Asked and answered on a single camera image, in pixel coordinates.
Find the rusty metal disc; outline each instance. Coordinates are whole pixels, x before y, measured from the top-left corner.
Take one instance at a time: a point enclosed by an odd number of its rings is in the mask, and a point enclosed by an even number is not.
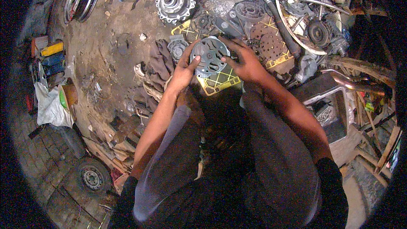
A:
[[[254,24],[250,29],[250,39],[260,40],[264,34],[272,33],[275,34],[277,29],[267,26],[263,23]]]
[[[260,54],[265,57],[266,60],[277,60],[286,52],[287,46],[279,34],[268,33],[261,37]]]

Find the concrete floor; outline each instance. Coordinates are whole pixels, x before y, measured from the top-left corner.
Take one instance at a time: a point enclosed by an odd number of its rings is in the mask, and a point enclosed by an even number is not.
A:
[[[65,0],[54,1],[48,33],[51,37],[60,36],[63,39],[67,63],[74,57],[74,83],[79,95],[75,113],[77,125],[84,135],[88,132],[89,114],[101,121],[111,122],[115,117],[115,109],[126,111],[124,94],[129,87],[137,86],[133,81],[133,67],[149,59],[150,46],[155,40],[169,40],[173,27],[166,27],[159,20],[154,2],[140,0],[135,9],[130,11],[132,3],[113,0],[110,4],[109,0],[98,0],[85,23],[72,21],[65,25],[62,18]],[[123,33],[130,34],[133,39],[127,56],[120,55],[116,47],[117,39]],[[141,33],[147,35],[145,41],[140,41]],[[82,79],[91,73],[95,74],[102,88],[102,98],[93,96],[89,89],[83,88]],[[344,140],[331,145],[338,166],[349,162],[354,147],[360,141],[357,131],[351,128]],[[344,181],[343,187],[350,207],[347,228],[358,228],[366,218],[363,194],[353,176]]]

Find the dirt floor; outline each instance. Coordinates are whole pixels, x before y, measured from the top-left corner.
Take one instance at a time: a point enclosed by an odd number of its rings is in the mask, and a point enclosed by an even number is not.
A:
[[[73,80],[79,93],[74,109],[77,125],[84,135],[88,132],[88,114],[111,122],[115,110],[126,112],[124,96],[129,88],[139,84],[134,81],[134,66],[149,60],[150,46],[155,40],[169,40],[173,27],[160,22],[154,1],[140,0],[130,11],[132,3],[98,0],[85,23],[72,21],[68,25],[63,21],[65,0],[54,1],[48,33],[64,41],[66,64],[74,60]],[[145,41],[139,39],[141,33],[147,35]],[[117,48],[122,34],[129,34],[132,40],[125,56]],[[94,92],[94,86],[86,85],[91,74],[101,88],[99,93]]]

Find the rubber hose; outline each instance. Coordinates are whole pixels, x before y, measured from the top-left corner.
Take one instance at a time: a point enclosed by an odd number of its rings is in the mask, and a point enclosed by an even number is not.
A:
[[[276,22],[276,26],[278,30],[281,33],[281,36],[284,40],[284,42],[287,44],[288,49],[290,50],[291,54],[294,56],[294,58],[299,59],[300,56],[300,49],[298,48],[298,45],[294,42],[291,34],[288,32],[287,28],[284,26],[284,23],[282,22],[280,15],[278,14],[278,10],[276,5],[272,0],[264,0],[266,5],[270,8],[271,12],[273,13],[274,16],[274,21]]]

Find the hand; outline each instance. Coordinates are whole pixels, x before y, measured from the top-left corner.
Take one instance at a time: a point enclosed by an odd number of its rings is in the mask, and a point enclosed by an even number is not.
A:
[[[194,70],[201,62],[201,55],[197,55],[195,59],[189,64],[189,56],[191,55],[192,48],[195,44],[201,41],[201,39],[196,40],[191,43],[187,48],[185,48],[180,60],[178,61],[177,67],[174,70],[174,76],[171,79],[167,90],[175,92],[177,95],[185,89],[194,75]]]
[[[229,64],[240,78],[245,81],[258,83],[265,74],[268,75],[266,69],[261,65],[253,50],[241,40],[228,40],[223,37],[219,37],[219,40],[221,40],[232,51],[237,53],[240,61],[239,63],[228,56],[222,57],[221,60]]]

